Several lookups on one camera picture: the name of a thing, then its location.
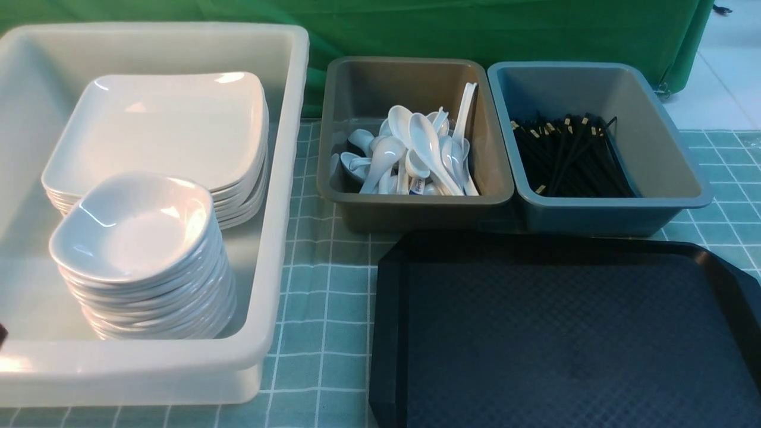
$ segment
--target white plastic tub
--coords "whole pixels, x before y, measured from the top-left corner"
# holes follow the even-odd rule
[[[10,333],[0,407],[256,395],[279,300],[308,47],[303,28],[268,24],[55,24],[0,39],[0,323]],[[48,255],[61,217],[40,184],[79,94],[102,75],[233,71],[264,86],[274,167],[260,214],[224,234],[239,285],[231,325],[216,340],[98,340]]]

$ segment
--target green table cover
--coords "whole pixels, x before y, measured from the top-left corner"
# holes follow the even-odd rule
[[[311,53],[305,117],[318,117],[339,56],[624,62],[654,88],[684,88],[712,0],[0,0],[0,32],[88,21],[301,25]]]

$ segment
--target stack of bowls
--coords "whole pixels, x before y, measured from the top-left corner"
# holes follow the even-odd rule
[[[253,218],[269,176],[269,108],[255,75],[108,75],[82,93],[42,176],[64,216],[127,171],[209,189],[220,228]]]
[[[49,250],[101,339],[209,339],[235,310],[212,195],[191,181],[108,178],[74,204]]]

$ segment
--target white floor tile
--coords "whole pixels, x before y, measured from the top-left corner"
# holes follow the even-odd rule
[[[732,9],[727,16],[711,13],[700,40],[700,48],[761,48],[761,2],[758,0],[716,0]]]
[[[702,47],[699,55],[740,105],[752,129],[761,129],[761,46]]]
[[[687,86],[664,100],[664,107],[678,129],[755,129],[700,56]]]

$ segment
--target black serving tray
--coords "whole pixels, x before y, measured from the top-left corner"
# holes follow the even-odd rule
[[[380,428],[761,426],[761,288],[694,244],[412,232],[378,265]]]

